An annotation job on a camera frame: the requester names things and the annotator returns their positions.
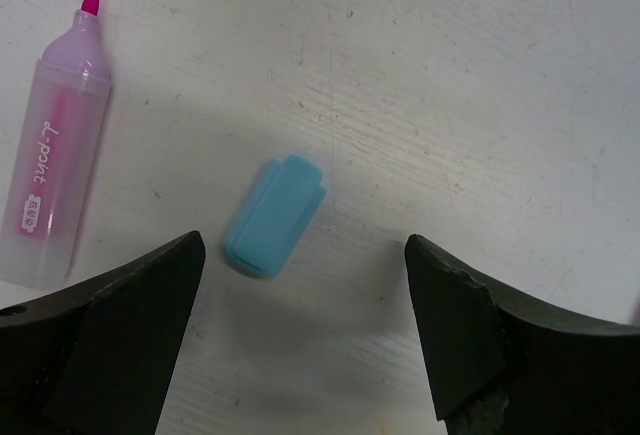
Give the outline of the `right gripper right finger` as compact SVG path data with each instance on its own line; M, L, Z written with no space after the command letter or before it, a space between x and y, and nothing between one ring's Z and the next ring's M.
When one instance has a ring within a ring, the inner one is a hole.
M436 418L451 434L635 434L639 331L544 302L420 235L404 256Z

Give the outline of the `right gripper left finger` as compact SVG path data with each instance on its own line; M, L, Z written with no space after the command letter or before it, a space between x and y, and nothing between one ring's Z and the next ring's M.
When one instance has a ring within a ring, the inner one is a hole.
M2 433L155 433L204 262L192 231L2 309Z

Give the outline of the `pink stubby highlighter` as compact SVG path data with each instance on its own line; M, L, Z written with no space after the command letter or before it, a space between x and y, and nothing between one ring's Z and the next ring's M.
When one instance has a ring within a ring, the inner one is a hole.
M37 61L1 226L1 278L37 289L68 273L111 90L99 0Z

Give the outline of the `blue highlighter cap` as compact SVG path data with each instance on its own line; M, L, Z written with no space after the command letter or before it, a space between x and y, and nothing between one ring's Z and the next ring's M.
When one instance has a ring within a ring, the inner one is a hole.
M270 160L224 239L230 264L252 278L276 276L327 193L322 179L322 170L303 156Z

